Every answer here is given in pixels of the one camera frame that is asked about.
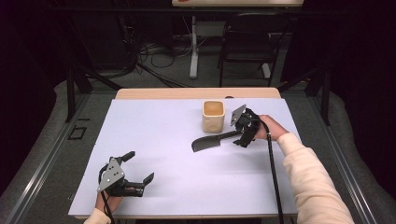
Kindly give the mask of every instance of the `hand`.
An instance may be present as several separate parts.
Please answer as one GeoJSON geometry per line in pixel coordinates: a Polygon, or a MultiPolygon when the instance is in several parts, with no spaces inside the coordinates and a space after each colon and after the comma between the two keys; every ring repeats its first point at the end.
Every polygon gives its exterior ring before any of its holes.
{"type": "MultiPolygon", "coordinates": [[[[108,194],[106,191],[104,191],[107,200],[107,204],[110,207],[111,213],[116,211],[116,209],[119,207],[120,203],[122,202],[123,197],[108,197],[108,194]]],[[[102,195],[99,192],[96,196],[96,204],[95,208],[99,209],[103,213],[105,213],[105,202],[103,201],[102,195]]]]}
{"type": "MultiPolygon", "coordinates": [[[[285,133],[288,133],[288,130],[286,130],[282,125],[280,125],[276,120],[271,118],[269,115],[260,115],[260,119],[268,126],[268,129],[270,130],[271,133],[271,139],[272,140],[277,140],[280,136],[282,136],[285,133]]],[[[265,131],[264,127],[262,124],[260,124],[260,129],[254,136],[255,139],[262,138],[266,139],[267,138],[267,132],[265,131]]]]}

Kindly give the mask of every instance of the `person's right arm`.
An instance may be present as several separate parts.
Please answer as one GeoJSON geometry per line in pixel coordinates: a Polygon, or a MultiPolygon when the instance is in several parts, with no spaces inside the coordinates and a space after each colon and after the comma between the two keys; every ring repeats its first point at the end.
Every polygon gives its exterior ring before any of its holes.
{"type": "MultiPolygon", "coordinates": [[[[298,211],[298,223],[353,223],[347,206],[315,152],[269,116],[261,116],[279,144],[298,211]]],[[[266,138],[261,128],[256,138],[266,138]]]]}

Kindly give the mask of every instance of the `table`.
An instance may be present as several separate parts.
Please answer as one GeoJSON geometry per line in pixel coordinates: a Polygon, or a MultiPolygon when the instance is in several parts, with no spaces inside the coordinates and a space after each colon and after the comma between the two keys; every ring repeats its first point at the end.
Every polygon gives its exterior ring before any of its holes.
{"type": "MultiPolygon", "coordinates": [[[[245,103],[259,114],[282,120],[287,129],[297,133],[289,109],[275,88],[120,90],[108,110],[69,215],[89,216],[100,168],[110,156],[133,150],[135,157],[121,165],[126,178],[140,182],[152,172],[155,177],[142,198],[125,198],[114,217],[277,216],[265,141],[242,148],[231,138],[222,140],[221,147],[192,152],[191,142],[207,135],[201,131],[204,99],[221,99],[226,120],[231,120],[231,112],[245,103]]],[[[224,125],[224,132],[232,130],[224,125]]],[[[295,215],[290,182],[282,165],[284,157],[276,143],[273,147],[283,212],[295,215]]]]}
{"type": "MultiPolygon", "coordinates": [[[[304,0],[187,0],[180,2],[172,0],[174,7],[301,7],[304,0]]],[[[198,48],[197,48],[197,20],[192,16],[192,55],[190,78],[197,78],[198,69],[198,48]]],[[[263,68],[264,74],[269,77],[268,64],[263,68]]]]}

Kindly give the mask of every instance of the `white tabletop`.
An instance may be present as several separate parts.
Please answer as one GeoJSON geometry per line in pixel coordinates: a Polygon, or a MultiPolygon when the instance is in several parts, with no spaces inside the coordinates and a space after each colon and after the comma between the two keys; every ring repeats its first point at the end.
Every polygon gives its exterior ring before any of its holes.
{"type": "MultiPolygon", "coordinates": [[[[135,151],[121,165],[126,179],[141,182],[155,173],[142,198],[127,197],[115,217],[194,218],[268,217],[277,215],[276,196],[267,142],[248,148],[233,144],[236,138],[193,153],[191,142],[207,135],[201,130],[204,99],[113,100],[92,150],[85,174],[69,211],[88,217],[94,206],[99,170],[109,157],[135,151]]],[[[296,134],[283,99],[222,99],[226,107],[224,132],[231,112],[242,104],[257,114],[270,114],[296,134]]],[[[284,214],[296,214],[290,182],[282,165],[284,156],[273,143],[277,179],[284,214]]]]}
{"type": "Polygon", "coordinates": [[[174,7],[300,7],[304,0],[173,0],[174,7]]]}

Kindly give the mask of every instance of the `knife handle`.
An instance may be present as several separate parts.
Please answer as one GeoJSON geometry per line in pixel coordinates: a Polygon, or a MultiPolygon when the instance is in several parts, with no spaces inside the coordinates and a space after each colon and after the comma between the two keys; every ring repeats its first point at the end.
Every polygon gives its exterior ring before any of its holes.
{"type": "Polygon", "coordinates": [[[224,139],[224,138],[229,138],[229,137],[234,137],[241,134],[241,132],[238,131],[232,131],[229,133],[221,133],[219,135],[217,135],[218,140],[224,139]]]}

